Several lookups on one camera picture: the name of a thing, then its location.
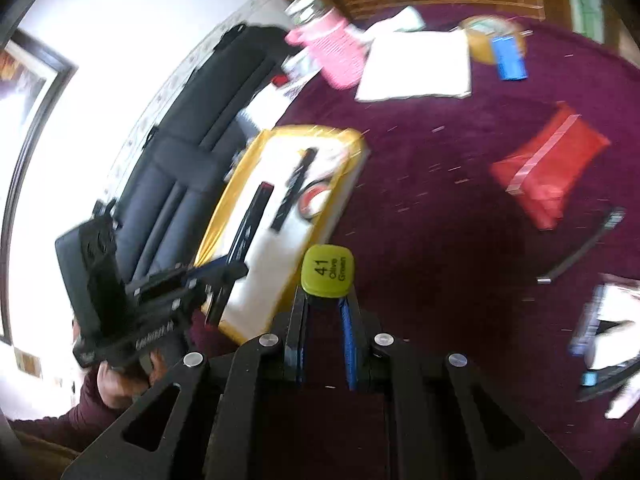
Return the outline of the maroon sleeved left forearm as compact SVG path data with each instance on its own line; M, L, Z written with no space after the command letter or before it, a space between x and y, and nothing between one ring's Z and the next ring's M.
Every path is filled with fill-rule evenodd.
M123 412L109 408L103 402L98 388L98 369L95 367L85 376L78 404L66 414L34 420L15 419L10 420L9 424L23 434L82 452Z

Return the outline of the person's left hand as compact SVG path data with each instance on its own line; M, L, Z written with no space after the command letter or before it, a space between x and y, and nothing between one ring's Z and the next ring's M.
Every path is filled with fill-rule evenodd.
M140 378L111 368L107 362L102 362L96 375L96 384L102 402L112 410L129 408L135 398L148 391L167 372L167 365L158 350L149 354L151 373Z

